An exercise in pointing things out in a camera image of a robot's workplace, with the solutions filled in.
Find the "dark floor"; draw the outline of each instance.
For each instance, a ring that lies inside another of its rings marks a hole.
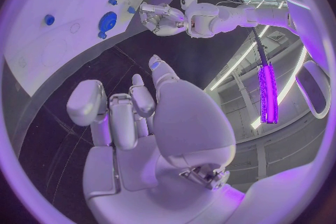
[[[174,0],[172,6],[179,8],[179,1]],[[145,31],[104,51],[66,79],[40,109],[22,146],[22,167],[37,189],[67,217],[76,223],[96,223],[82,191],[83,167],[93,146],[90,128],[74,125],[66,113],[74,88],[82,80],[98,79],[111,96],[128,92],[132,76],[139,73],[154,94],[148,68],[153,54],[167,61],[180,78],[205,88],[248,33],[238,27],[210,39],[191,39],[185,33],[163,38]]]

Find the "led light strip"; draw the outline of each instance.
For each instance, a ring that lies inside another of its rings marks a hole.
[[[278,8],[281,8],[283,5],[283,2],[280,3]],[[269,28],[269,25],[266,25],[264,30],[258,35],[260,38],[263,37],[263,35],[266,33],[267,29]],[[239,60],[218,80],[211,88],[210,90],[213,91],[215,88],[218,87],[220,83],[224,81],[225,78],[231,74],[231,72],[237,68],[237,66],[241,63],[242,60],[245,59],[245,57],[250,53],[250,51],[253,49],[253,47],[256,45],[256,42],[253,42],[251,46],[247,49],[247,51],[239,58]]]
[[[295,76],[296,76],[297,72],[300,70],[300,68],[302,67],[302,65],[305,61],[305,58],[306,58],[306,54],[307,54],[307,49],[304,47],[291,77],[287,81],[283,90],[278,95],[278,105],[283,101],[283,99],[286,97],[286,95],[290,91],[291,87],[293,86],[293,84],[295,82]],[[259,127],[261,125],[260,117],[257,118],[251,125],[254,129],[257,129],[257,127]]]

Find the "purple light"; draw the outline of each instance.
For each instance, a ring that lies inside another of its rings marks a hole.
[[[271,64],[258,72],[260,86],[260,121],[278,123],[277,85]]]

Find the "blue gear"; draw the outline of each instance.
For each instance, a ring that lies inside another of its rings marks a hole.
[[[103,15],[103,17],[100,19],[98,28],[102,32],[102,34],[104,34],[105,32],[111,30],[115,26],[115,24],[116,24],[116,13],[110,11],[106,13],[105,15]]]

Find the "white panel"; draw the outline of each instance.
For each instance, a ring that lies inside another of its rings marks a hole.
[[[102,41],[98,23],[109,11],[117,14],[115,27],[106,32],[108,38],[124,32],[135,9],[143,0],[11,0],[7,2],[5,58],[14,76],[29,95],[59,67],[76,55]],[[53,15],[51,26],[45,15]]]

